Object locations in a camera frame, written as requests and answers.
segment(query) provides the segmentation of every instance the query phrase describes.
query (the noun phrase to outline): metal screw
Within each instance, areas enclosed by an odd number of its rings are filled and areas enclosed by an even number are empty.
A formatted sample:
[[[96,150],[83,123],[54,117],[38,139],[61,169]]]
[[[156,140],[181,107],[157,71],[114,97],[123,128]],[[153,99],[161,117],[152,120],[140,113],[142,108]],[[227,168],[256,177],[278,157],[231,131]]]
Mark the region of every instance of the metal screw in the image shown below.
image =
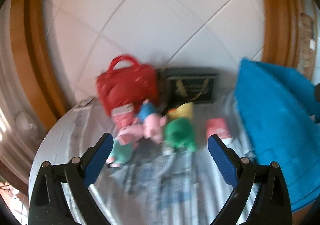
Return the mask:
[[[272,162],[272,166],[273,166],[274,168],[278,168],[278,167],[279,167],[279,164],[278,164],[277,162]]]
[[[241,162],[244,164],[248,164],[248,163],[250,163],[250,160],[249,160],[249,158],[243,157],[243,158],[241,158]]]
[[[77,164],[77,163],[80,162],[80,158],[79,158],[79,157],[74,157],[74,158],[71,159],[71,162],[72,162],[73,164]]]
[[[49,162],[48,161],[44,161],[42,164],[41,164],[41,166],[43,167],[43,168],[46,168],[46,167],[48,167],[49,166]]]

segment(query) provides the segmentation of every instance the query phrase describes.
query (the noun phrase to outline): black box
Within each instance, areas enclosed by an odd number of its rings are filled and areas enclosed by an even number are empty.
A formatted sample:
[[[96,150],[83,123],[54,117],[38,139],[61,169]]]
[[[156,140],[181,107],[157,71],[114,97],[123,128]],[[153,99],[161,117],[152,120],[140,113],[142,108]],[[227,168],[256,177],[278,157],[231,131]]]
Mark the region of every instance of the black box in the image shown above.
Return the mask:
[[[168,107],[186,102],[212,103],[216,99],[219,75],[212,68],[166,68],[161,76]]]

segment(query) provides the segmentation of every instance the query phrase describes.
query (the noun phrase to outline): red bag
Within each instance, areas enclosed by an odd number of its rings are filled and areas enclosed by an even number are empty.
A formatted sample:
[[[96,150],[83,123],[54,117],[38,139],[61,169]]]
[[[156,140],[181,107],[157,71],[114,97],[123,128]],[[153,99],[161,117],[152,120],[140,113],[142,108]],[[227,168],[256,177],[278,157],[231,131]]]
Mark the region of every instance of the red bag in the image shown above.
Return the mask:
[[[132,66],[115,70],[116,64],[123,60],[132,62]],[[129,103],[137,113],[144,100],[149,99],[155,105],[159,102],[156,71],[126,54],[112,60],[109,69],[97,77],[96,88],[109,116],[114,108]]]

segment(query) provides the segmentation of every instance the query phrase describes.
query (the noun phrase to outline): green toy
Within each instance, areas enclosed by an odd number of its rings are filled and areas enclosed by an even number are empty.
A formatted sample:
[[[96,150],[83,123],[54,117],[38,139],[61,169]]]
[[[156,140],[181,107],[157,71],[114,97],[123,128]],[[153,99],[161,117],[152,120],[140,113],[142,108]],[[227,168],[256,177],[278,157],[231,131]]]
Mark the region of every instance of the green toy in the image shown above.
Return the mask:
[[[165,142],[173,148],[188,148],[196,151],[196,132],[190,121],[185,117],[172,120],[164,128]]]
[[[106,161],[107,164],[110,164],[110,167],[120,167],[121,165],[127,163],[132,156],[133,145],[130,142],[126,145],[121,145],[117,139],[113,141],[113,149]]]

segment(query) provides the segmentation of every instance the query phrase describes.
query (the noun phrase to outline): red bag handle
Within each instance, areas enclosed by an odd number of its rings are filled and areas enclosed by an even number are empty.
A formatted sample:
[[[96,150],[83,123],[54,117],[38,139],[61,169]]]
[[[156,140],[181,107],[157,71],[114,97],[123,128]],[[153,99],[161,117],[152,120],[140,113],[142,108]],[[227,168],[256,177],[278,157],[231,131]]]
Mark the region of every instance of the red bag handle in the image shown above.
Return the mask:
[[[139,66],[139,62],[134,57],[132,57],[129,54],[123,54],[123,55],[117,56],[112,60],[112,62],[109,65],[108,74],[112,74],[114,71],[113,68],[117,65],[117,63],[121,61],[130,61],[132,62],[132,66],[135,68]]]

